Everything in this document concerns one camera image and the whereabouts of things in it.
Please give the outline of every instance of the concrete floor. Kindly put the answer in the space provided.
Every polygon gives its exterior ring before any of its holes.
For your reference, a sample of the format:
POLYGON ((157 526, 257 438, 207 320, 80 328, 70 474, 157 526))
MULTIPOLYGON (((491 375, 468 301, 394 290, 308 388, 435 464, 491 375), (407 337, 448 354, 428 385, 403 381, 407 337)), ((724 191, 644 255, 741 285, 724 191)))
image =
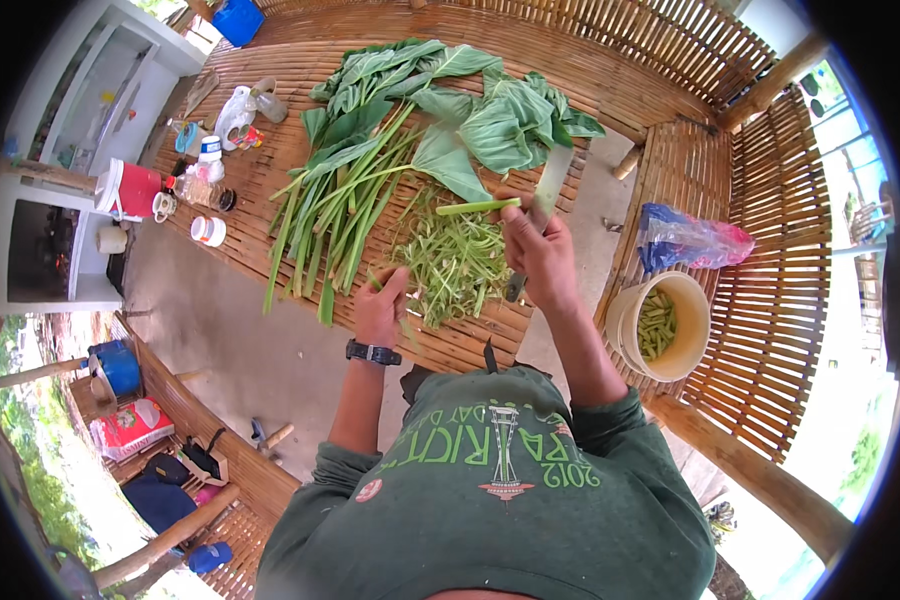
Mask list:
MULTIPOLYGON (((611 170, 631 146, 612 131, 593 141, 569 217, 577 283, 591 311, 620 237, 606 230, 603 218, 623 221, 636 181, 636 170, 623 181, 611 170)), ((293 423, 293 433, 277 452, 284 469, 309 479, 317 444, 326 439, 337 408, 350 332, 320 325, 313 312, 290 301, 263 317, 261 282, 228 268, 168 226, 148 220, 135 238, 124 277, 126 308, 145 314, 132 318, 132 327, 175 373, 204 370, 187 386, 248 440, 251 417, 260 419, 266 433, 293 423)), ((568 398, 564 370, 540 311, 530 321, 517 359, 553 374, 568 398)), ((406 403, 398 380, 411 366, 387 369, 381 450, 399 433, 406 403)), ((724 475, 685 443, 667 437, 697 499, 708 503, 719 494, 724 475)))

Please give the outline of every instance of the knife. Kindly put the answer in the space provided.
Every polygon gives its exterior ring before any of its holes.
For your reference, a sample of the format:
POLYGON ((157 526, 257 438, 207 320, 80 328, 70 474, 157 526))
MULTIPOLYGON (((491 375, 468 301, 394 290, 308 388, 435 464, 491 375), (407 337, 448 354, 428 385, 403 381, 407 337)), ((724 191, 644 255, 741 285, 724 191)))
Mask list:
MULTIPOLYGON (((573 145, 569 147, 562 144, 553 144, 547 164, 543 167, 540 181, 533 190, 533 204, 530 206, 527 216, 529 222, 542 234, 550 222, 550 215, 554 214, 557 206, 557 198, 561 195, 567 172, 570 171, 570 162, 573 161, 573 145)), ((506 301, 515 303, 527 282, 527 275, 512 272, 506 282, 506 301)))

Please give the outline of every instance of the black bag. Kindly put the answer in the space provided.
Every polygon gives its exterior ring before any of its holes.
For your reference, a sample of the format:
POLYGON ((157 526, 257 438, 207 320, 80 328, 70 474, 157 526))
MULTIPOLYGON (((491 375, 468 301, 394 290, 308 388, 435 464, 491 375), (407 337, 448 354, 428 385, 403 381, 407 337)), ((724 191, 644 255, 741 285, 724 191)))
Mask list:
POLYGON ((190 479, 190 471, 176 457, 163 452, 153 455, 144 466, 144 475, 153 475, 160 483, 182 486, 190 479))
POLYGON ((187 436, 187 442, 183 444, 183 454, 186 455, 194 465, 197 465, 213 476, 214 479, 220 479, 220 463, 217 462, 217 459, 210 456, 210 450, 213 450, 213 445, 217 443, 217 438, 225 431, 227 431, 227 429, 224 427, 217 429, 213 438, 210 439, 210 444, 207 445, 207 449, 205 450, 198 443, 194 442, 193 436, 187 436))

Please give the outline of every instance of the green sweatshirt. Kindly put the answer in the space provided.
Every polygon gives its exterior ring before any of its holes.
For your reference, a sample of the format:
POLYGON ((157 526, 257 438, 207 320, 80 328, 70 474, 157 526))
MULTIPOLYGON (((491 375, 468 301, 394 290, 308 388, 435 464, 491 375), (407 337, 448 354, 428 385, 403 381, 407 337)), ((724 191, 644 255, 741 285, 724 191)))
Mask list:
POLYGON ((383 457, 319 446, 256 597, 697 600, 716 554, 635 389, 576 408, 541 373, 432 375, 383 457))

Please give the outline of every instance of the blade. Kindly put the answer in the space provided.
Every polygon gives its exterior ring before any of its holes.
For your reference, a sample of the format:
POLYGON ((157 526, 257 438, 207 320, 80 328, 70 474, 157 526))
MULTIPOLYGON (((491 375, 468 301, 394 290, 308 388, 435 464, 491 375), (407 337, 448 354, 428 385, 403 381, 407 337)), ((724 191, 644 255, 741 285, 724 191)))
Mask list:
POLYGON ((567 148, 560 144, 553 145, 550 157, 543 167, 543 174, 533 191, 533 206, 528 211, 529 220, 542 232, 550 221, 550 215, 554 214, 557 206, 557 198, 561 195, 567 172, 570 171, 570 162, 573 161, 573 147, 567 148))

